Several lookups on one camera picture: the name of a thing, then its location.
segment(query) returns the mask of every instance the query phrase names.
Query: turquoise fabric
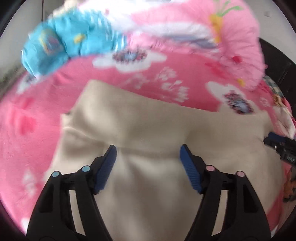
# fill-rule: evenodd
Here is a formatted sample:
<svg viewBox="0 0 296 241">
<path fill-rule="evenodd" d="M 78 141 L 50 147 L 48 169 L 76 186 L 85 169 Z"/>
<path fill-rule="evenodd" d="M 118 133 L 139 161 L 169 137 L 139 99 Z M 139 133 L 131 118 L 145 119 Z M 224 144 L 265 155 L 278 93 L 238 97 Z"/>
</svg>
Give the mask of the turquoise fabric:
<svg viewBox="0 0 296 241">
<path fill-rule="evenodd" d="M 44 47 L 51 48 L 55 42 L 59 45 L 54 51 Z M 125 46 L 126 37 L 114 31 L 100 12 L 72 10 L 37 26 L 24 46 L 22 63 L 31 74 L 46 75 L 69 58 L 119 51 Z"/>
</svg>

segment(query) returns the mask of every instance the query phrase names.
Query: light blue dot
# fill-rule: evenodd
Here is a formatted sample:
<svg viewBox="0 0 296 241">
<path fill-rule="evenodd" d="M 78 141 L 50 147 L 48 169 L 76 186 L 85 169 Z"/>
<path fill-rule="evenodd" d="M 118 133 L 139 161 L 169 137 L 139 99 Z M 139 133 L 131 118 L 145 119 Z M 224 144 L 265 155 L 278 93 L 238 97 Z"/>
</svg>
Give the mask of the light blue dot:
<svg viewBox="0 0 296 241">
<path fill-rule="evenodd" d="M 59 172 L 58 171 L 55 171 L 55 172 L 52 173 L 52 176 L 53 177 L 57 177 L 58 175 L 59 175 Z"/>
<path fill-rule="evenodd" d="M 88 172 L 90 169 L 91 169 L 90 166 L 84 166 L 84 167 L 82 168 L 82 171 L 83 171 L 83 172 Z"/>
</svg>

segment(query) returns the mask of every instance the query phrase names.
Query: pink circle marker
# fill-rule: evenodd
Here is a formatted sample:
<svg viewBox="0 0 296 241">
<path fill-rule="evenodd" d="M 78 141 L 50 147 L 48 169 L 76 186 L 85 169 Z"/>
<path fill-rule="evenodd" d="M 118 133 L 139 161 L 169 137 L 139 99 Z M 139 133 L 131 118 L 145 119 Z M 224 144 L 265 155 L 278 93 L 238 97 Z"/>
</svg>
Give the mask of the pink circle marker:
<svg viewBox="0 0 296 241">
<path fill-rule="evenodd" d="M 209 172 L 215 171 L 215 168 L 211 165 L 205 167 Z"/>
<path fill-rule="evenodd" d="M 238 171 L 238 172 L 237 172 L 237 175 L 238 175 L 239 177 L 244 177 L 244 176 L 245 176 L 245 174 L 244 174 L 242 171 Z"/>
</svg>

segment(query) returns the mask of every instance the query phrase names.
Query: pink bed sheet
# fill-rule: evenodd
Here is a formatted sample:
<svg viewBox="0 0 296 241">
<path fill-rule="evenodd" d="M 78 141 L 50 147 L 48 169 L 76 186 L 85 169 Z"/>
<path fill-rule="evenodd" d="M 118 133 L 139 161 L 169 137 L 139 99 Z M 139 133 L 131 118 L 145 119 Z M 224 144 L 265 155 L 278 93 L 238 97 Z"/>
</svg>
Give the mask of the pink bed sheet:
<svg viewBox="0 0 296 241">
<path fill-rule="evenodd" d="M 203 56 L 138 50 L 133 55 L 136 58 L 127 61 L 125 57 L 131 54 L 76 58 L 41 80 L 25 75 L 1 101 L 1 199 L 24 231 L 60 137 L 60 115 L 71 110 L 90 79 L 209 111 L 247 114 L 266 110 L 282 134 L 272 96 L 263 82 L 249 92 L 218 62 Z M 271 229 L 278 222 L 281 201 L 280 195 L 268 214 Z"/>
</svg>

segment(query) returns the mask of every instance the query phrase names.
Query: beige fabric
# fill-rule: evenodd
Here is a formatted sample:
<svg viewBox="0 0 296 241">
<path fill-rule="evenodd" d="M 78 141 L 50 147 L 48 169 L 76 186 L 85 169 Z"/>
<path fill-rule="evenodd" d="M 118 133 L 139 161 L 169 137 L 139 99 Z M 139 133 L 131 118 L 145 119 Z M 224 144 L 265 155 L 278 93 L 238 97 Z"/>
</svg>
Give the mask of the beige fabric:
<svg viewBox="0 0 296 241">
<path fill-rule="evenodd" d="M 105 189 L 95 196 L 113 240 L 182 241 L 202 196 L 191 188 L 179 161 L 181 145 L 222 172 L 244 171 L 268 211 L 283 184 L 279 156 L 263 144 L 271 130 L 266 112 L 208 112 L 90 81 L 63 116 L 62 137 L 46 178 L 54 170 L 76 172 L 114 144 L 116 163 Z M 225 194 L 215 233 L 223 222 Z M 77 207 L 71 205 L 81 231 Z"/>
</svg>

